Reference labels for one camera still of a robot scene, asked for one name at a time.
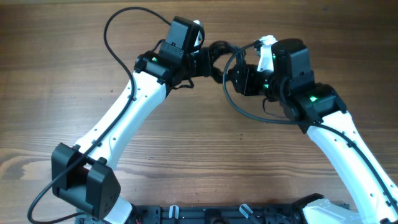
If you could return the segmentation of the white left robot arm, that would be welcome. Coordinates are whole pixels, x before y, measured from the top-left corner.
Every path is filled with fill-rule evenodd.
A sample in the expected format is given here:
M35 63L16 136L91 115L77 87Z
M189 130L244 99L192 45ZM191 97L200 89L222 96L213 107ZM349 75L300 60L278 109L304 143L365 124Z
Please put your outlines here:
M166 39L138 56L118 99L88 133L52 153L52 192L76 208L77 223L128 223L134 207L120 196L114 173L144 120L181 82L196 75L205 32L199 21L174 17Z

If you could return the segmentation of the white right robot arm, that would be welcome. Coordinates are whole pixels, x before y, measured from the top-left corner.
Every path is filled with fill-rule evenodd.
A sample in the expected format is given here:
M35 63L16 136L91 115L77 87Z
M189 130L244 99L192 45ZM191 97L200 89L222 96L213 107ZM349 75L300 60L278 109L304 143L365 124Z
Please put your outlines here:
M264 94L285 113L284 124L296 125L327 156L348 189L356 211L332 204L314 194L293 207L298 223L396 223L397 186L389 178L357 130L346 104L336 90L317 83L309 51L299 39L275 40L268 35L252 46L260 60L255 71L234 58L234 73L223 74L243 95Z

